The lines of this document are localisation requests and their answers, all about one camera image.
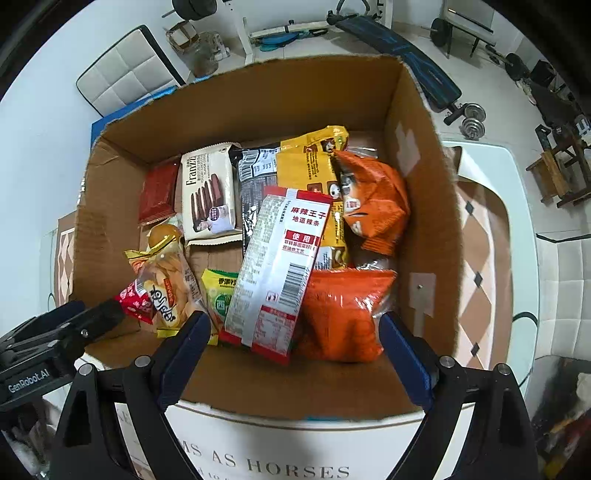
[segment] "metal screw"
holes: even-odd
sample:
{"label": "metal screw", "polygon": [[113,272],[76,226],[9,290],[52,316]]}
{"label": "metal screw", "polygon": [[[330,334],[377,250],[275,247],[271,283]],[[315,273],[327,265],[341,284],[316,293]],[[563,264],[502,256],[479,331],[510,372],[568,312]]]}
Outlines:
{"label": "metal screw", "polygon": [[90,372],[92,372],[92,369],[93,369],[92,364],[84,364],[78,369],[78,371],[80,372],[80,375],[86,376]]}
{"label": "metal screw", "polygon": [[449,355],[443,355],[439,359],[439,363],[441,364],[442,367],[451,368],[456,364],[456,361],[453,359],[453,357],[451,357]]}
{"label": "metal screw", "polygon": [[147,367],[152,359],[148,355],[142,355],[135,359],[135,366],[139,368]]}
{"label": "metal screw", "polygon": [[509,375],[511,373],[511,368],[507,364],[498,364],[496,369],[501,375]]}

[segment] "cardboard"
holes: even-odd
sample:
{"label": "cardboard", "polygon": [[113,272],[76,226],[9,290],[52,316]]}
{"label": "cardboard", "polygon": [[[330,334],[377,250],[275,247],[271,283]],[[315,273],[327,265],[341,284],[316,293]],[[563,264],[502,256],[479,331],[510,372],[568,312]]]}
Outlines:
{"label": "cardboard", "polygon": [[[123,251],[139,243],[138,198],[151,165],[217,142],[262,144],[326,125],[344,125],[373,139],[384,152],[381,159],[405,175],[411,220],[398,248],[399,309],[412,327],[410,278],[429,274],[434,299],[424,337],[439,355],[453,355],[463,262],[453,167],[412,75],[387,56],[257,63],[188,85],[110,124],[86,171],[72,297],[93,305],[133,279]],[[188,261],[197,278],[205,268],[238,271],[241,243],[191,247]],[[152,353],[159,342],[150,332],[135,332],[91,345],[88,353],[122,367]],[[294,357],[281,367],[229,346],[206,349],[183,398],[294,420],[380,419],[415,410],[384,355],[355,365]]]}

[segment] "snack package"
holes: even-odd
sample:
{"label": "snack package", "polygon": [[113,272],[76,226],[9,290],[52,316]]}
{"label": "snack package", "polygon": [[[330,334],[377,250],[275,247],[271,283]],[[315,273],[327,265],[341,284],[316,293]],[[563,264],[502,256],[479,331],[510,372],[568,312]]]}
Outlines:
{"label": "snack package", "polygon": [[[165,237],[146,252],[128,250],[130,263],[141,259],[137,285],[148,293],[156,314],[152,324],[159,337],[176,335],[196,310],[205,311],[199,286],[174,236]],[[212,325],[210,345],[217,345],[217,330]]]}
{"label": "snack package", "polygon": [[277,184],[309,192],[325,193],[333,199],[332,210],[320,243],[320,252],[314,268],[331,270],[345,268],[348,263],[345,244],[343,200],[339,182],[326,152],[293,150],[277,154]]}
{"label": "snack package", "polygon": [[138,223],[149,225],[174,215],[174,189],[177,184],[178,161],[155,166],[144,180],[139,197]]}
{"label": "snack package", "polygon": [[207,292],[207,311],[217,331],[223,328],[236,287],[237,273],[205,270],[201,281]]}
{"label": "snack package", "polygon": [[115,300],[119,301],[121,308],[127,315],[152,325],[154,306],[142,282],[137,278],[116,295]]}
{"label": "snack package", "polygon": [[281,150],[290,148],[303,152],[332,152],[333,150],[344,150],[349,139],[349,132],[340,125],[329,125],[326,128],[291,138],[281,142]]}
{"label": "snack package", "polygon": [[332,198],[280,187],[265,192],[220,339],[286,364]]}
{"label": "snack package", "polygon": [[371,362],[384,350],[372,316],[389,291],[392,270],[314,270],[301,307],[297,355],[313,360]]}
{"label": "snack package", "polygon": [[345,221],[353,233],[366,239],[361,248],[394,255],[410,215],[404,180],[378,160],[347,151],[334,150],[333,155],[342,169]]}
{"label": "snack package", "polygon": [[216,144],[186,153],[183,168],[183,231],[188,245],[241,240],[236,226],[234,182],[229,150]]}
{"label": "snack package", "polygon": [[279,146],[269,148],[247,148],[232,153],[237,161],[240,182],[240,203],[242,206],[242,252],[254,233],[259,211],[267,186],[277,185],[277,160]]}
{"label": "snack package", "polygon": [[325,151],[342,150],[349,138],[345,127],[329,126],[281,142],[257,148],[231,150],[230,159],[238,171],[242,205],[242,250],[246,252],[267,186],[277,185],[277,159],[280,151]]}

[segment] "box flap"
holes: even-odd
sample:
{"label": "box flap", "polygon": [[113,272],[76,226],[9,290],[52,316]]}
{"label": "box flap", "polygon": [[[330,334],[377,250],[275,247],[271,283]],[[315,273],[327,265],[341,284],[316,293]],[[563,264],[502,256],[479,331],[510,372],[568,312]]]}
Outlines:
{"label": "box flap", "polygon": [[289,138],[327,119],[349,130],[381,129],[401,70],[387,56],[255,63],[157,99],[103,136],[155,162],[219,142]]}

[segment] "cushioned chair seat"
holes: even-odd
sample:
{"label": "cushioned chair seat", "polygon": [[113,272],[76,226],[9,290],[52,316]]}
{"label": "cushioned chair seat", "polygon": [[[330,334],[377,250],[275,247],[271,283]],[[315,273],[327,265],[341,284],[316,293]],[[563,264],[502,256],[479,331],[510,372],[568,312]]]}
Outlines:
{"label": "cushioned chair seat", "polygon": [[183,79],[145,25],[120,39],[76,81],[79,92],[101,115],[109,115]]}

